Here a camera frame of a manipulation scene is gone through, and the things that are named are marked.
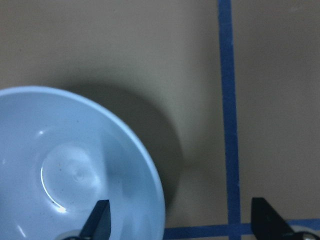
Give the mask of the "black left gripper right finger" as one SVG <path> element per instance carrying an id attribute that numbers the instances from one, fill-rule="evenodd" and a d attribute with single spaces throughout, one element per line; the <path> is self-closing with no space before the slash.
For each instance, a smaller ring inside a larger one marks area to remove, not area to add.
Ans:
<path id="1" fill-rule="evenodd" d="M 251 231 L 257 240 L 293 240 L 296 235 L 263 197 L 251 200 Z"/>

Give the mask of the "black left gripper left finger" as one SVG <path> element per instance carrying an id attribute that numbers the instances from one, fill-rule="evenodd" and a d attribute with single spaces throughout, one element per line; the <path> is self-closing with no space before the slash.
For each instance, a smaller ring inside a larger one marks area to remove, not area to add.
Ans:
<path id="1" fill-rule="evenodd" d="M 109 240 L 111 236 L 111 210 L 109 200 L 99 200 L 80 231 L 81 240 Z"/>

